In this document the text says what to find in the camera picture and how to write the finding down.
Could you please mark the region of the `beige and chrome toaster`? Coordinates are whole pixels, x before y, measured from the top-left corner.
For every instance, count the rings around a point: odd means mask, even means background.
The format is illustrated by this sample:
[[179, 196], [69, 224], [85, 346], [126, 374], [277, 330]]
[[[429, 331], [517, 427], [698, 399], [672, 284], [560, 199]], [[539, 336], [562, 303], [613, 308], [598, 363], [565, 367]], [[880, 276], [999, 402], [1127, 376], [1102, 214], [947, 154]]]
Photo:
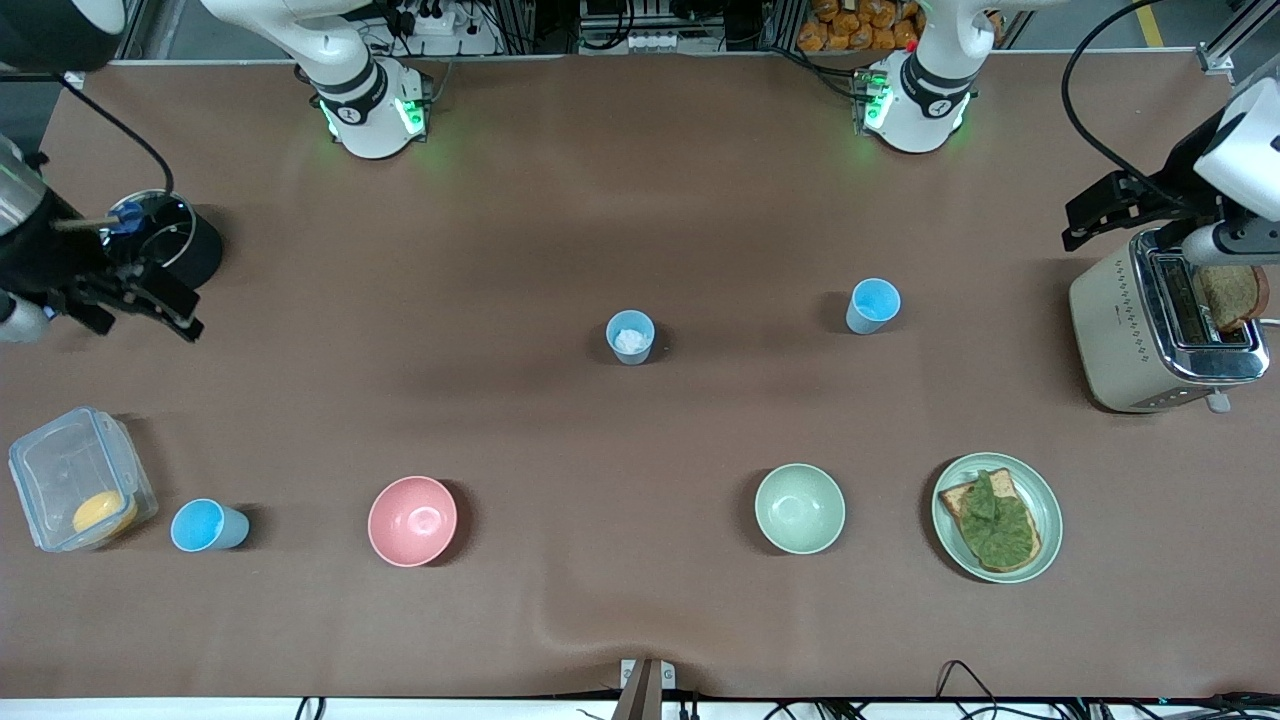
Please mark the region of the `beige and chrome toaster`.
[[1206, 295], [1204, 268], [1142, 231], [1078, 277], [1071, 323], [1094, 400], [1115, 413], [1165, 413], [1262, 379], [1271, 356], [1253, 318], [1224, 329]]

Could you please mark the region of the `bag of orange buns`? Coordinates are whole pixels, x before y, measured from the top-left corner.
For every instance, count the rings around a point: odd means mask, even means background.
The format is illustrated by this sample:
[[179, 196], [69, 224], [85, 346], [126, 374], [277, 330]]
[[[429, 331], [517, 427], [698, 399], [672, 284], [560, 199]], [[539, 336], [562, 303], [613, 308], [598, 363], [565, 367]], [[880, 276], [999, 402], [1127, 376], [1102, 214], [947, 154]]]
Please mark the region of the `bag of orange buns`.
[[925, 20], [916, 0], [808, 0], [795, 45], [804, 53], [913, 50]]

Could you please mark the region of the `blue cup with white paper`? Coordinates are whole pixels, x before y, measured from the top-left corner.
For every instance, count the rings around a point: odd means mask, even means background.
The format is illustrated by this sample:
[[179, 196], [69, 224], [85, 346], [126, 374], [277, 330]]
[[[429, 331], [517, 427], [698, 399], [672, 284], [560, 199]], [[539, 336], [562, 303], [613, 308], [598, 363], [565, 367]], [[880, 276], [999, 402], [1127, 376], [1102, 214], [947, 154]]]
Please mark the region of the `blue cup with white paper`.
[[637, 309], [618, 311], [605, 324], [605, 342], [623, 365], [645, 363], [655, 338], [655, 323]]

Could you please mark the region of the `pale green bowl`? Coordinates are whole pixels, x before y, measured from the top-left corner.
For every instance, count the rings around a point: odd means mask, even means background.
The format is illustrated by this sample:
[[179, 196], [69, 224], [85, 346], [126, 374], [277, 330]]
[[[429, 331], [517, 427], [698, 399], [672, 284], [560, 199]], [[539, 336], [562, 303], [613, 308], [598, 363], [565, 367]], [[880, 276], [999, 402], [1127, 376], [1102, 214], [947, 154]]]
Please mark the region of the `pale green bowl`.
[[791, 555], [827, 551], [844, 533], [847, 502], [826, 470], [790, 462], [769, 470], [756, 487], [753, 511], [764, 538]]

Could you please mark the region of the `glass lid with blue knob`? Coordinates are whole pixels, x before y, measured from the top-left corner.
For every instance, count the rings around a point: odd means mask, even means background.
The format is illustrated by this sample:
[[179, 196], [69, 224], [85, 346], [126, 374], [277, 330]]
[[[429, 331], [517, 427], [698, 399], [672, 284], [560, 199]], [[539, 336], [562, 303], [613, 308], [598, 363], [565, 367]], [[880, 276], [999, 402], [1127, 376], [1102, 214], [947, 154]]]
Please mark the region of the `glass lid with blue knob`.
[[169, 266], [189, 246], [196, 215], [192, 206], [175, 193], [146, 190], [115, 202], [108, 218], [116, 220], [106, 229], [104, 247], [119, 261], [154, 261]]

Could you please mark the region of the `brown bread slice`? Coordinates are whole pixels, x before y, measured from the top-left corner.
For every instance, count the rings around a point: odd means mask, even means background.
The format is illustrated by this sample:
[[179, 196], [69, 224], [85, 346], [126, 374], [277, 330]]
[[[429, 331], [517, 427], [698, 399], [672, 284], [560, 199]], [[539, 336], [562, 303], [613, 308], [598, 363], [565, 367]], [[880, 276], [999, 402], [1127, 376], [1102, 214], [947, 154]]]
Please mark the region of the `brown bread slice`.
[[1194, 282], [1220, 333], [1239, 331], [1268, 306], [1270, 284], [1262, 266], [1198, 266]]

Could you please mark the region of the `pale green plate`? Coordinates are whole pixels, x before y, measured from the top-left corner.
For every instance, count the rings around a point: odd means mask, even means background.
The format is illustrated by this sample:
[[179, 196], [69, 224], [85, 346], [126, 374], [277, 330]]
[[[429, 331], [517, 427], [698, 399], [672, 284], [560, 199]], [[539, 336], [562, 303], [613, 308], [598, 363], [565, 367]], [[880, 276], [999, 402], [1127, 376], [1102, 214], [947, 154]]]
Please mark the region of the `pale green plate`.
[[[1038, 527], [1042, 539], [1039, 556], [1028, 566], [1009, 573], [987, 571], [979, 566], [966, 548], [957, 525], [943, 506], [941, 493], [955, 486], [975, 479], [979, 470], [1007, 468]], [[934, 533], [946, 553], [966, 573], [983, 582], [1018, 584], [1043, 574], [1059, 556], [1062, 544], [1062, 512], [1059, 501], [1044, 478], [1024, 461], [997, 452], [978, 452], [961, 456], [947, 465], [931, 492], [931, 516]]]

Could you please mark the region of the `clear container with blue rim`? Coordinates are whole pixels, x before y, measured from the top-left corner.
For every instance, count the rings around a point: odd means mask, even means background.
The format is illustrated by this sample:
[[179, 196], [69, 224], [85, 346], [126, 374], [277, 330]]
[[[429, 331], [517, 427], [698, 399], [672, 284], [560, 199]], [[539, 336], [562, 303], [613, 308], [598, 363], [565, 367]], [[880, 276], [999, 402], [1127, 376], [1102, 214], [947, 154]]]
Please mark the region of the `clear container with blue rim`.
[[[157, 498], [128, 429], [95, 407], [76, 407], [17, 439], [8, 454], [12, 478], [35, 544], [46, 552], [95, 550], [157, 511]], [[110, 539], [83, 546], [72, 516], [102, 491], [132, 495], [134, 521]]]

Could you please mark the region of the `toast slice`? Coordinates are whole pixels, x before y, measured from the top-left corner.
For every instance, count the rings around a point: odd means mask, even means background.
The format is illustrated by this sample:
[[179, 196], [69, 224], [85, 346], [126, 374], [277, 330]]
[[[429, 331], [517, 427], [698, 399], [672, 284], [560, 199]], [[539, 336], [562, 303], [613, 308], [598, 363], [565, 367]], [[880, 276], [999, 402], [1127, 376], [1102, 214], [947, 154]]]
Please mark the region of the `toast slice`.
[[[998, 487], [997, 492], [1000, 495], [1011, 495], [1014, 491], [1018, 492], [1016, 483], [1015, 483], [1015, 480], [1012, 478], [1011, 471], [1007, 468], [998, 468], [998, 469], [987, 470], [987, 471], [991, 471], [995, 477], [997, 477], [997, 487]], [[970, 487], [974, 483], [974, 480], [969, 480], [968, 483], [963, 483], [960, 486], [955, 486], [955, 487], [952, 487], [950, 489], [946, 489], [940, 496], [941, 500], [942, 500], [942, 502], [943, 502], [943, 506], [947, 509], [950, 516], [952, 518], [952, 520], [957, 525], [957, 529], [959, 529], [959, 533], [960, 533], [961, 538], [963, 538], [963, 536], [961, 536], [961, 532], [960, 532], [959, 521], [960, 521], [963, 514], [965, 512], [966, 493], [970, 489]], [[1032, 520], [1033, 527], [1036, 528], [1037, 534], [1038, 534], [1038, 538], [1037, 538], [1037, 542], [1036, 542], [1037, 553], [1036, 553], [1036, 556], [1029, 562], [1027, 562], [1025, 565], [1023, 565], [1023, 566], [1020, 566], [1018, 569], [1012, 569], [1010, 571], [1016, 571], [1016, 570], [1020, 570], [1020, 569], [1028, 566], [1029, 564], [1032, 564], [1032, 561], [1034, 561], [1039, 556], [1039, 553], [1042, 551], [1042, 539], [1041, 539], [1041, 534], [1039, 534], [1038, 527], [1037, 527], [1037, 524], [1036, 524], [1036, 521], [1034, 521], [1034, 519], [1033, 519], [1033, 516], [1032, 516], [1030, 510], [1029, 510], [1028, 506], [1027, 506], [1027, 509], [1029, 511], [1029, 519]], [[1009, 573], [1009, 571], [996, 571], [996, 573]]]

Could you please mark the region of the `green lettuce leaf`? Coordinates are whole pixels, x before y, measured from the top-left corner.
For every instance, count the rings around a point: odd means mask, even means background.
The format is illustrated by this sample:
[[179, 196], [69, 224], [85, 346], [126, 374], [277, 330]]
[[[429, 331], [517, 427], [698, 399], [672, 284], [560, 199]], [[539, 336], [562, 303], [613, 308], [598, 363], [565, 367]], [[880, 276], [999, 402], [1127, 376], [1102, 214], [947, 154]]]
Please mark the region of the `green lettuce leaf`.
[[1018, 492], [1000, 495], [997, 477], [979, 470], [966, 493], [959, 527], [969, 550], [992, 571], [1010, 571], [1037, 553], [1037, 530]]

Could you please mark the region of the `pink bowl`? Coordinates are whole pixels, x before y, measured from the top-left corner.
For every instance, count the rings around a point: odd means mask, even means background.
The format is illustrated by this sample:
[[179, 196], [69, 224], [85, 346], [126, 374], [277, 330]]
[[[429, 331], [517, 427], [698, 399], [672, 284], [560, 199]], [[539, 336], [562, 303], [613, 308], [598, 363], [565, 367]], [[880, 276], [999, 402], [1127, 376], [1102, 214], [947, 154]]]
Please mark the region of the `pink bowl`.
[[419, 568], [439, 559], [458, 525], [454, 496], [430, 477], [404, 477], [385, 487], [367, 514], [374, 552], [396, 568]]

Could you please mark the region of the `blue plastic cup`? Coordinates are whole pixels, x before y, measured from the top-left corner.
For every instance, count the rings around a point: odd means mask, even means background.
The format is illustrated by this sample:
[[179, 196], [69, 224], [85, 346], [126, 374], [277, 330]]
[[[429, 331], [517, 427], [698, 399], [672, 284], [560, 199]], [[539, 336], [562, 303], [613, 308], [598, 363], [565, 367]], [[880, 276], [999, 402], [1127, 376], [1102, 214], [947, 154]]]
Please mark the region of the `blue plastic cup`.
[[248, 537], [250, 520], [239, 510], [212, 498], [182, 506], [170, 524], [172, 543], [187, 553], [233, 550]]
[[855, 334], [873, 334], [897, 316], [902, 306], [899, 290], [883, 278], [865, 278], [850, 293], [846, 327]]

